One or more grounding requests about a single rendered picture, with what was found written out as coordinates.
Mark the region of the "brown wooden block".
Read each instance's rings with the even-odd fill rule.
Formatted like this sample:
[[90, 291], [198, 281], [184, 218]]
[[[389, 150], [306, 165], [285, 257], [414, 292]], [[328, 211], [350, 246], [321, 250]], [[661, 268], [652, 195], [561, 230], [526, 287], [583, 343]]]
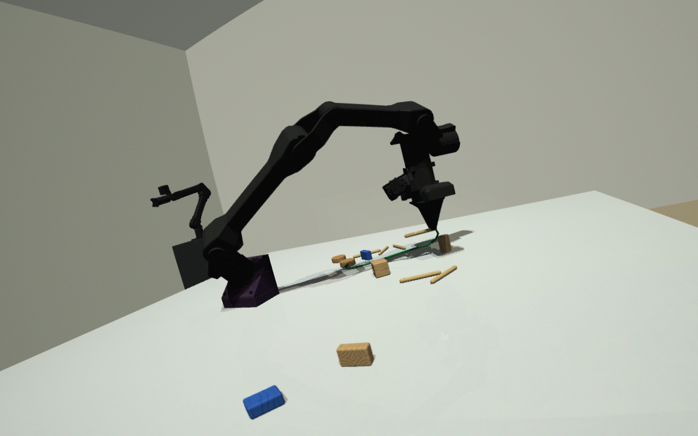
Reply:
[[337, 354], [342, 367], [370, 366], [374, 360], [370, 343], [340, 344]]

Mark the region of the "light wooden block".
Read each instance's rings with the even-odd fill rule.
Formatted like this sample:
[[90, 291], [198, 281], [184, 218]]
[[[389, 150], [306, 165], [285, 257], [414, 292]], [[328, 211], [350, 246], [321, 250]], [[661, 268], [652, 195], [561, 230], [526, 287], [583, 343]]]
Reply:
[[374, 260], [371, 262], [371, 267], [376, 278], [390, 275], [390, 265], [385, 259]]

